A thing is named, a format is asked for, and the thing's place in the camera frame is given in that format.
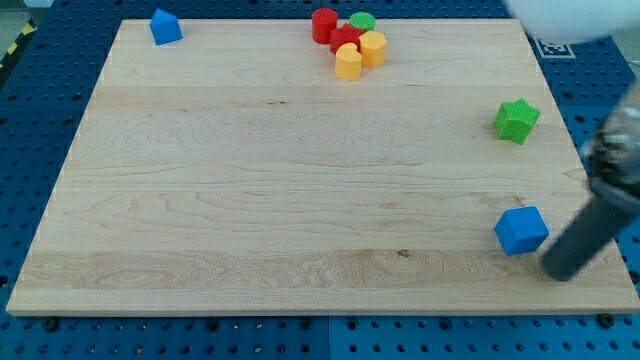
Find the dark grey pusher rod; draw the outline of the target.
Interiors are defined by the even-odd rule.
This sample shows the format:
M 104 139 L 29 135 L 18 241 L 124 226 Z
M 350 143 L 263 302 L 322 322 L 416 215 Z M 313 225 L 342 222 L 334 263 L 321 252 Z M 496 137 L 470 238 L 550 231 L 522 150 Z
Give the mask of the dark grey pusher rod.
M 555 280 L 572 279 L 634 219 L 634 197 L 594 195 L 542 256 L 542 269 Z

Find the metallic tool mount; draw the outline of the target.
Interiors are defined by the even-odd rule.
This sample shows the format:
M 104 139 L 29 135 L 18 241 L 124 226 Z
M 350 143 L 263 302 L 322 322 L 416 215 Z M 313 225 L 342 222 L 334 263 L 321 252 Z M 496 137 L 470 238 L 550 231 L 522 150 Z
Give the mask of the metallic tool mount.
M 614 106 L 590 141 L 588 185 L 583 211 L 616 209 L 639 214 L 639 83 Z

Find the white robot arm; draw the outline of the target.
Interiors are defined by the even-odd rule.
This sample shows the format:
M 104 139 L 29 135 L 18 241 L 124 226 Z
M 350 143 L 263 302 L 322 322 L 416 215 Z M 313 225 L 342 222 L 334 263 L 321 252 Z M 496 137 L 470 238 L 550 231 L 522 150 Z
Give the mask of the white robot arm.
M 527 33 L 579 44 L 639 25 L 638 0 L 512 0 L 505 3 Z M 591 140 L 592 198 L 541 258 L 545 273 L 568 281 L 639 216 L 639 86 Z

